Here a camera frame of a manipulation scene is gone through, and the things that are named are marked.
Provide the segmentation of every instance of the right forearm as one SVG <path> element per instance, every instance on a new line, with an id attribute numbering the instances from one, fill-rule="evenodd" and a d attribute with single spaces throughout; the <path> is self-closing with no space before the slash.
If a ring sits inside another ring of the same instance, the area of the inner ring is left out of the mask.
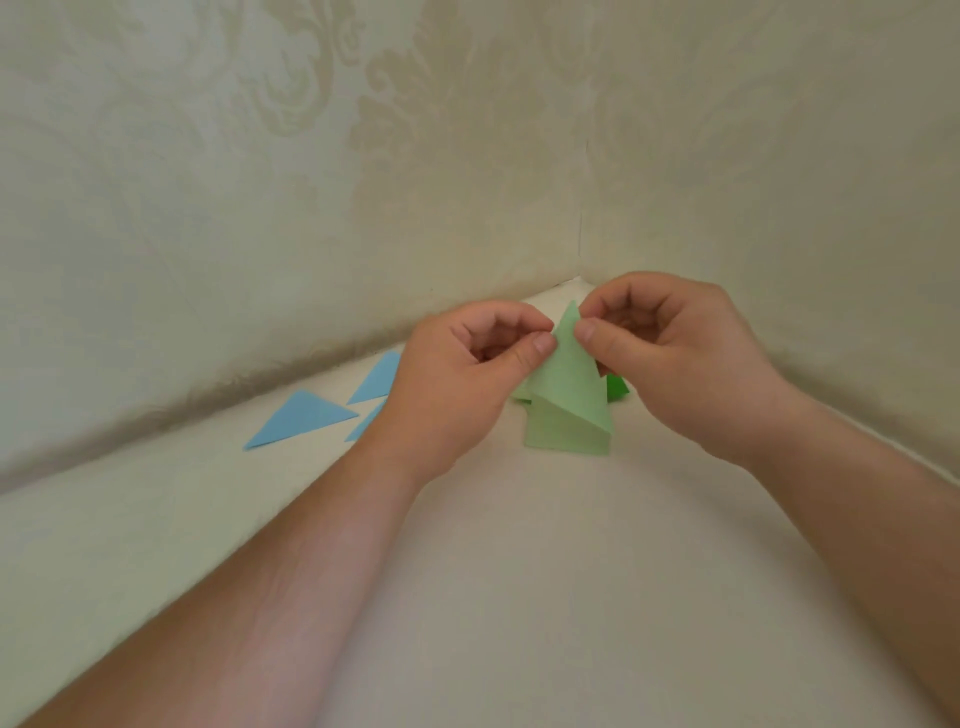
<path id="1" fill-rule="evenodd" d="M 812 400 L 748 469 L 960 719 L 960 490 Z"/>

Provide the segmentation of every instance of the paper triangle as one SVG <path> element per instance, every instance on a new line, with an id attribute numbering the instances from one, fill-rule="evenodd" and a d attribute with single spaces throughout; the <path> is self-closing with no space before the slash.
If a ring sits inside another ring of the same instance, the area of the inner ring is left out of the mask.
<path id="1" fill-rule="evenodd" d="M 613 432 L 607 382 L 573 335 L 579 320 L 571 301 L 553 329 L 557 349 L 527 379 L 532 403 L 525 442 L 532 448 L 605 454 Z"/>
<path id="2" fill-rule="evenodd" d="M 260 427 L 243 449 L 259 448 L 262 445 L 286 440 L 327 425 L 335 425 L 343 420 L 359 417 L 339 404 L 324 400 L 310 392 L 299 390 L 290 395 L 283 406 Z"/>
<path id="3" fill-rule="evenodd" d="M 558 449 L 585 455 L 610 453 L 610 433 L 587 420 L 572 417 L 548 400 L 534 397 L 527 407 L 528 448 Z"/>
<path id="4" fill-rule="evenodd" d="M 622 376 L 607 375 L 607 401 L 620 401 L 630 394 L 630 387 Z"/>
<path id="5" fill-rule="evenodd" d="M 369 415 L 367 415 L 367 417 L 365 417 L 365 418 L 363 419 L 363 422 L 360 423 L 357 427 L 355 427 L 355 428 L 353 429 L 353 431 L 347 436 L 347 439 L 345 440 L 345 442 L 352 443 L 352 442 L 354 442 L 358 437 L 360 437 L 360 435 L 362 435 L 362 434 L 364 433 L 364 431 L 367 429 L 367 427 L 370 425 L 370 423 L 373 422 L 373 418 L 375 418 L 378 414 L 380 414 L 380 410 L 383 409 L 383 405 L 386 404 L 386 403 L 387 403 L 387 401 L 384 400 L 384 401 L 382 401 L 380 404 L 378 404 L 378 405 L 373 409 L 373 412 L 371 412 Z"/>
<path id="6" fill-rule="evenodd" d="M 386 352 L 373 365 L 367 378 L 357 387 L 357 391 L 353 393 L 353 397 L 347 401 L 347 404 L 375 400 L 377 397 L 389 395 L 396 376 L 396 365 L 399 363 L 399 352 Z"/>

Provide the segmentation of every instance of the blue paper triangle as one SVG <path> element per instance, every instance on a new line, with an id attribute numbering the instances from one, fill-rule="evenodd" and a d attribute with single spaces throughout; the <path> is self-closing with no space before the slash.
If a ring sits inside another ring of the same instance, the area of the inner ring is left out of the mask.
<path id="1" fill-rule="evenodd" d="M 299 390 L 290 395 L 290 399 L 267 420 L 265 425 L 260 427 L 260 431 L 253 435 L 243 449 L 259 448 L 261 445 L 286 440 L 288 437 L 359 416 L 356 412 L 351 412 L 339 404 Z"/>
<path id="2" fill-rule="evenodd" d="M 363 422 L 353 429 L 353 431 L 347 436 L 347 439 L 345 442 L 352 443 L 354 440 L 360 437 L 360 435 L 364 433 L 364 430 L 367 429 L 368 425 L 371 422 L 373 422 L 373 418 L 376 417 L 378 414 L 380 414 L 380 410 L 383 409 L 383 405 L 386 404 L 386 402 L 387 401 L 384 400 L 380 404 L 378 404 L 373 409 L 373 412 L 367 415 L 367 417 L 364 418 Z"/>
<path id="3" fill-rule="evenodd" d="M 357 387 L 347 404 L 356 404 L 358 401 L 375 400 L 377 397 L 386 397 L 390 394 L 390 387 L 394 384 L 396 365 L 400 363 L 399 352 L 387 352 L 373 365 L 367 378 Z"/>

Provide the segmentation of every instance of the right hand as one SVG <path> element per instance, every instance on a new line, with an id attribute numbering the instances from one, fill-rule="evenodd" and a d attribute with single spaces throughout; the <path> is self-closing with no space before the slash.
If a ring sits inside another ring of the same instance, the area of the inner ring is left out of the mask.
<path id="1" fill-rule="evenodd" d="M 584 349 L 711 455 L 746 466 L 804 407 L 719 286 L 628 273 L 594 289 L 580 314 Z"/>

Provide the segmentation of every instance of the light green paper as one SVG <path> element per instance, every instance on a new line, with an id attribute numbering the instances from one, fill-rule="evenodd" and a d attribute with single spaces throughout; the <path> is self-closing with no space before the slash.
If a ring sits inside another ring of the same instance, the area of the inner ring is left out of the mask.
<path id="1" fill-rule="evenodd" d="M 570 302 L 553 329 L 557 350 L 527 378 L 532 402 L 524 442 L 529 448 L 606 455 L 613 433 L 607 382 L 573 336 L 579 320 L 577 304 Z"/>

